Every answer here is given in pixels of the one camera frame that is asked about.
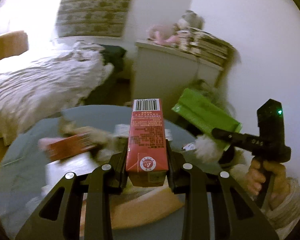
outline silver screw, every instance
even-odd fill
[[[221,176],[222,178],[224,178],[224,179],[227,179],[227,178],[229,178],[229,177],[230,177],[229,173],[228,173],[228,172],[226,172],[226,171],[222,171],[222,172],[220,172],[220,176]]]
[[[65,175],[66,179],[72,179],[74,177],[74,173],[73,172],[68,172],[66,175]]]
[[[191,170],[193,166],[191,163],[185,163],[185,164],[183,164],[182,167],[186,170]]]
[[[103,164],[101,167],[104,171],[108,171],[109,169],[111,169],[111,165],[110,164]]]

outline blue tablecloth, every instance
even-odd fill
[[[123,106],[91,105],[67,109],[62,114],[75,120],[77,126],[92,126],[114,132],[116,124],[130,124],[131,108]],[[40,138],[58,137],[58,117],[39,121],[34,127],[18,138],[9,147],[0,165],[0,218],[7,235],[14,238],[30,216],[27,203],[33,198],[41,198],[41,188],[45,183],[45,165],[49,163],[46,154],[38,149]],[[186,130],[165,121],[170,129],[173,150],[181,150],[194,137]],[[206,172],[217,173],[217,164],[203,165],[195,156],[187,153],[185,158]],[[184,209],[168,217],[138,228],[114,230],[114,239],[131,240],[177,240],[181,239]]]

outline round seal sticker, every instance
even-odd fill
[[[144,171],[153,171],[156,166],[155,159],[152,157],[143,157],[140,161],[140,167]]]

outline patterned curtain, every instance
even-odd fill
[[[121,37],[130,0],[61,0],[56,21],[59,37]]]

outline dresser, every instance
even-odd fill
[[[176,121],[178,115],[171,108],[183,90],[197,79],[211,86],[223,68],[199,59],[193,54],[160,46],[151,41],[137,41],[137,58],[132,67],[132,99],[160,98],[165,119]]]

